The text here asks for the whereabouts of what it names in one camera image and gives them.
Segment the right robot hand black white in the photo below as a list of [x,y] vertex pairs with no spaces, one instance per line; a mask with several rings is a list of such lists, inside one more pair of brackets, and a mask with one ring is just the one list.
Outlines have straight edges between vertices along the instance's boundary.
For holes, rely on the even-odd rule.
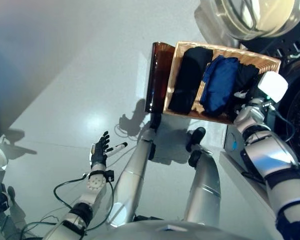
[[275,71],[267,71],[251,79],[234,97],[248,103],[279,103],[288,90],[286,79]]

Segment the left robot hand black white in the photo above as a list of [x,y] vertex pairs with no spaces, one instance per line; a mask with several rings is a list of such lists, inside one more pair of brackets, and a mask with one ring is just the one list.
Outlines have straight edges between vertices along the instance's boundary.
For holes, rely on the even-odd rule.
[[105,131],[100,137],[97,143],[93,143],[89,153],[89,163],[91,169],[96,165],[102,164],[107,166],[107,158],[117,154],[119,151],[123,150],[128,146],[127,142],[122,142],[120,144],[109,147],[110,135],[108,131]]

